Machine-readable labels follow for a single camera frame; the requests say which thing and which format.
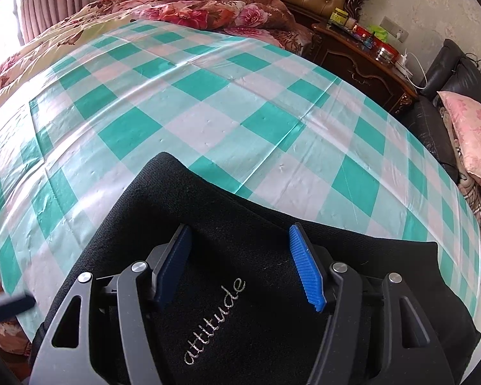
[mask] blue ridged pad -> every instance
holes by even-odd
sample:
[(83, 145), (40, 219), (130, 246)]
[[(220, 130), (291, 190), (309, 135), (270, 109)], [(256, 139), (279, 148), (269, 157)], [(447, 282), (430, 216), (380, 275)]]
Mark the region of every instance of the blue ridged pad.
[(156, 274), (157, 289), (153, 300), (159, 310), (163, 310), (175, 295), (176, 288), (178, 287), (191, 251), (191, 228), (184, 226), (178, 234), (178, 237), (171, 239), (168, 247), (170, 246), (172, 246), (172, 248), (168, 251), (169, 253), (165, 256), (162, 267), (160, 267), (159, 272)]
[(308, 302), (316, 307), (317, 312), (321, 312), (326, 305), (326, 299), (324, 298), (323, 278), (319, 268), (298, 226), (290, 227), (289, 239), (290, 252), (300, 274), (301, 284), (305, 289)]

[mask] floral wallpaper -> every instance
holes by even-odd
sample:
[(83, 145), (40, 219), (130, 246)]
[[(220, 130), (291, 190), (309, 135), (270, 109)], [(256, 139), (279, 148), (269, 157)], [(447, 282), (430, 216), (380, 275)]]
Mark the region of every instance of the floral wallpaper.
[[(481, 6), (477, 0), (367, 0), (363, 5), (361, 23), (379, 25), (383, 17), (396, 22), (409, 33), (404, 43), (395, 47), (413, 52), (425, 71), (429, 68), (445, 38), (454, 40), (465, 52), (481, 59)], [(394, 44), (393, 36), (389, 43)], [(421, 69), (412, 57), (408, 67), (422, 79)]]

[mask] plaid bed sheet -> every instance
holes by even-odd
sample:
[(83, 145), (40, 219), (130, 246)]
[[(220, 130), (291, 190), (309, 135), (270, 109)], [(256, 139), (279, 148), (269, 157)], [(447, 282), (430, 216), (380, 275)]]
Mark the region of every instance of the plaid bed sheet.
[(267, 43), (136, 21), (82, 46), (0, 109), (0, 277), (38, 300), (144, 164), (173, 154), (267, 207), (372, 236), (439, 244), (446, 284), (476, 309), (480, 235), (447, 173), (361, 92)]

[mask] charging cable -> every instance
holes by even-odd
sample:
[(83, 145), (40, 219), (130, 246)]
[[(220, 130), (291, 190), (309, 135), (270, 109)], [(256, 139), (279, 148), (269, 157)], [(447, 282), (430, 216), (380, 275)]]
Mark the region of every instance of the charging cable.
[(404, 52), (404, 58), (406, 58), (406, 56), (408, 56), (408, 54), (412, 55), (417, 63), (418, 63), (418, 66), (421, 67), (421, 70), (422, 70), (422, 73), (424, 74), (424, 79), (426, 80), (426, 86), (425, 87), (417, 87), (410, 79), (410, 77), (408, 76), (408, 74), (405, 74), (406, 75), (406, 79), (408, 79), (408, 81), (410, 82), (410, 84), (412, 84), (415, 88), (417, 88), (418, 90), (425, 90), (428, 86), (428, 77), (426, 76), (426, 73), (424, 72), (424, 68), (422, 68), (422, 65), (421, 65), (421, 61), (418, 60), (417, 56), (415, 56), (413, 53), (411, 52), (408, 52), (407, 50), (405, 50)]

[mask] wall outlet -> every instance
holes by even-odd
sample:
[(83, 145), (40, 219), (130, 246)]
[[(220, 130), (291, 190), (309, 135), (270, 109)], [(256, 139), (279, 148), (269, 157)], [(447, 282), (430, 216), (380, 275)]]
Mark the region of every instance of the wall outlet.
[(386, 16), (383, 18), (380, 26), (394, 37), (398, 37), (398, 33), (400, 33), (401, 35), (399, 36), (399, 41), (402, 43), (404, 43), (404, 41), (408, 38), (408, 32)]

